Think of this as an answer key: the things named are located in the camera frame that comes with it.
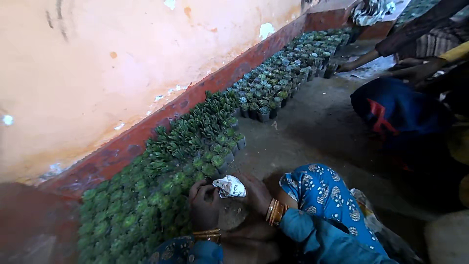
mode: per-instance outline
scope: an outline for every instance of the crumpled newspaper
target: crumpled newspaper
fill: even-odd
[[[245,197],[246,188],[241,181],[232,175],[226,175],[223,179],[213,181],[213,186],[220,187],[220,197]]]
[[[371,26],[396,10],[393,0],[364,0],[354,9],[352,21],[359,26]]]

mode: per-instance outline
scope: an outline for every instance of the yellow cloth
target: yellow cloth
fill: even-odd
[[[454,62],[461,58],[466,57],[467,55],[469,55],[469,41],[464,42],[461,45],[448,50],[447,52],[438,56],[438,58],[445,59],[448,62]]]

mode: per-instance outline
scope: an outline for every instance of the person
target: person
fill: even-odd
[[[383,149],[411,172],[406,182],[433,208],[449,211],[469,206],[469,131],[454,127],[457,117],[469,116],[468,57],[465,42],[425,64],[389,72],[350,96],[355,112],[381,135]],[[425,82],[451,63],[459,65]],[[416,84],[424,84],[422,93]]]
[[[404,25],[376,44],[375,49],[353,62],[342,64],[338,72],[354,70],[379,57],[397,54],[399,60],[438,56],[469,40],[467,19],[454,22],[450,17],[469,4],[467,0],[441,0],[425,14]]]
[[[274,199],[265,184],[253,176],[237,175],[246,188],[238,200],[266,222],[298,243],[302,263],[396,264],[365,225],[363,213],[340,176],[322,164],[309,164],[280,179],[282,193]],[[163,243],[149,263],[224,262],[218,224],[218,189],[207,180],[190,190],[193,236]],[[213,201],[204,197],[213,195]]]

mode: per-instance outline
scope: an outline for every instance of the peeling paint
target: peeling paint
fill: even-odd
[[[118,125],[118,126],[115,127],[114,129],[115,129],[115,130],[119,130],[119,129],[121,129],[122,127],[124,127],[124,125],[125,125],[124,123],[121,123],[120,125]]]
[[[4,115],[2,120],[5,125],[13,125],[13,117],[10,115]]]
[[[274,34],[275,29],[273,28],[272,24],[270,23],[265,23],[261,25],[261,29],[259,30],[259,37],[264,40],[266,39],[270,34]]]
[[[166,0],[164,4],[165,6],[169,7],[171,10],[174,10],[174,8],[176,8],[176,0]]]

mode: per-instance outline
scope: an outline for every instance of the newspaper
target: newspaper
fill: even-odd
[[[245,197],[246,188],[241,181],[232,175],[226,175],[223,179],[213,181],[213,186],[220,187],[220,197]]]

